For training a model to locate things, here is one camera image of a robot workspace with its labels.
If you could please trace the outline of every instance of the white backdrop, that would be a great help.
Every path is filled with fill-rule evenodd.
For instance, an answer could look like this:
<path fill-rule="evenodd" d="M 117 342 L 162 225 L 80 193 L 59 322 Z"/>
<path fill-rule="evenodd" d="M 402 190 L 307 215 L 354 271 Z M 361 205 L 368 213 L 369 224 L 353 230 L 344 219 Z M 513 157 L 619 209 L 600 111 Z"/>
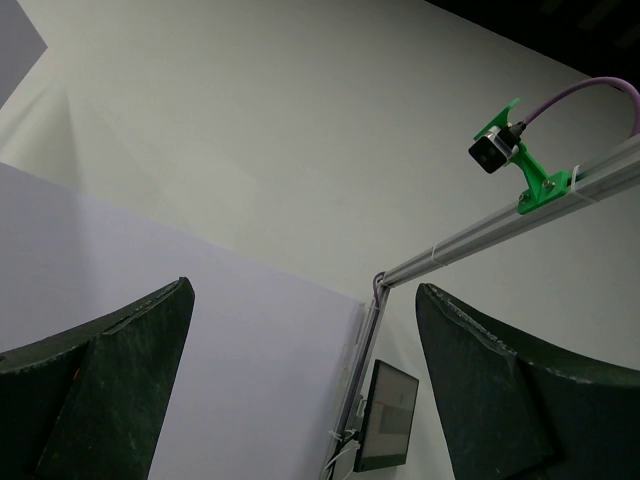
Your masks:
<path fill-rule="evenodd" d="M 358 302 L 2 164 L 0 225 L 0 352 L 192 282 L 152 480 L 318 478 Z"/>
<path fill-rule="evenodd" d="M 375 273 L 526 188 L 516 168 L 479 169 L 473 135 L 514 97 L 518 120 L 584 78 L 422 0 L 21 4 L 49 49 L 0 110 L 2 161 L 363 301 Z M 59 113 L 45 119 L 38 95 Z M 525 139 L 550 172 L 570 169 L 623 140 L 631 115 L 596 87 Z M 640 368 L 639 205 L 627 192 L 424 280 Z M 364 479 L 453 478 L 417 283 L 392 292 L 375 352 L 421 380 L 409 463 Z"/>

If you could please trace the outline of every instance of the camera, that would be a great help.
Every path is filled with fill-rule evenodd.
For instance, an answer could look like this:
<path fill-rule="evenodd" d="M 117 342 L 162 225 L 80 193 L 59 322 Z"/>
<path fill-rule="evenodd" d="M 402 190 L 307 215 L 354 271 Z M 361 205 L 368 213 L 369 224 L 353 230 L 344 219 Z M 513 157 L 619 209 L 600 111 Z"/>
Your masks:
<path fill-rule="evenodd" d="M 524 130 L 518 124 L 514 127 L 491 127 L 471 148 L 469 154 L 487 173 L 493 173 L 506 165 L 520 149 L 518 142 Z"/>

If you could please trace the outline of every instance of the cable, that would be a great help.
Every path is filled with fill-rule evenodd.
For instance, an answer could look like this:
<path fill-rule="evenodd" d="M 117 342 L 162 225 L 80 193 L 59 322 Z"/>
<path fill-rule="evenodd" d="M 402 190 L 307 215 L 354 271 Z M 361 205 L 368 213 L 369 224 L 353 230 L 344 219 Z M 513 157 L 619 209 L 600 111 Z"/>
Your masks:
<path fill-rule="evenodd" d="M 352 473 L 353 473 L 353 469 L 349 470 L 349 473 L 347 473 L 342 480 L 347 480 L 347 478 L 349 478 Z"/>
<path fill-rule="evenodd" d="M 329 460 L 329 462 L 324 466 L 324 469 L 326 470 L 327 468 L 329 468 L 331 465 L 333 465 L 334 463 L 336 463 L 336 460 L 338 460 L 338 458 L 340 458 L 342 455 L 344 455 L 345 453 L 348 452 L 352 452 L 353 450 L 358 450 L 360 448 L 360 445 L 356 445 L 355 447 L 351 447 L 351 448 L 346 448 L 343 451 L 341 451 L 338 455 L 336 455 L 335 457 L 333 457 L 331 460 Z"/>
<path fill-rule="evenodd" d="M 628 93 L 629 97 L 631 97 L 631 101 L 633 102 L 633 107 L 635 110 L 635 121 L 629 137 L 633 137 L 634 135 L 637 135 L 638 133 L 640 133 L 640 93 L 638 93 L 638 90 L 636 90 L 635 87 L 631 85 L 629 82 L 616 77 L 589 78 L 587 80 L 583 80 L 582 82 L 578 82 L 575 85 L 570 86 L 569 88 L 561 91 L 556 96 L 550 98 L 549 100 L 547 100 L 547 102 L 543 103 L 541 106 L 536 108 L 533 112 L 531 112 L 524 119 L 525 125 L 529 125 L 547 108 L 557 103 L 558 101 L 562 100 L 567 95 L 570 95 L 577 90 L 582 90 L 583 88 L 590 87 L 592 85 L 611 85 L 612 87 L 619 88 L 620 90 Z"/>
<path fill-rule="evenodd" d="M 348 437 L 345 437 L 344 440 L 338 442 L 338 444 L 336 445 L 336 449 L 333 453 L 333 457 L 331 458 L 331 460 L 329 460 L 329 463 L 327 463 L 327 466 L 331 465 L 333 463 L 333 465 L 331 465 L 331 470 L 329 471 L 329 474 L 327 475 L 327 480 L 333 480 L 333 473 L 335 471 L 336 468 L 336 464 L 335 464 L 335 459 L 338 458 L 338 454 L 340 453 L 340 451 L 346 447 L 346 445 L 353 440 L 354 438 L 356 438 L 356 436 L 358 435 L 358 432 L 352 432 L 351 435 L 349 435 Z"/>

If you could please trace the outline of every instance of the white partition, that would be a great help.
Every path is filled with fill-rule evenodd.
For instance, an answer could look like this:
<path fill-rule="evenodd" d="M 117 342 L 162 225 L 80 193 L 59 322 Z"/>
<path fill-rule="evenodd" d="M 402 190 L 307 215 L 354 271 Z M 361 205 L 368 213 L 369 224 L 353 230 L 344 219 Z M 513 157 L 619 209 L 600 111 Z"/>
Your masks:
<path fill-rule="evenodd" d="M 0 229 L 0 352 L 191 280 L 152 480 L 318 478 L 357 301 L 3 164 Z"/>

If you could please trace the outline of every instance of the white wall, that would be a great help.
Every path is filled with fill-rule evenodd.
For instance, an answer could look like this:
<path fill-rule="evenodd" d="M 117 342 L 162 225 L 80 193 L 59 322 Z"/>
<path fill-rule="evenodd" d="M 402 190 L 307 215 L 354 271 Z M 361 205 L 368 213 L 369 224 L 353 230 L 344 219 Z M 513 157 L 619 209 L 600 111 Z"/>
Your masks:
<path fill-rule="evenodd" d="M 473 135 L 512 98 L 518 120 L 583 78 L 420 0 L 21 4 L 49 50 L 0 112 L 0 132 L 14 132 L 0 133 L 2 161 L 362 300 L 375 273 L 524 189 L 516 168 L 475 165 Z M 623 140 L 631 114 L 622 93 L 593 88 L 526 141 L 548 170 L 568 169 Z M 49 140 L 34 145 L 36 130 Z M 640 368 L 639 199 L 627 192 L 424 280 Z M 356 478 L 453 478 L 417 284 L 392 293 L 375 350 L 422 382 L 408 465 Z"/>

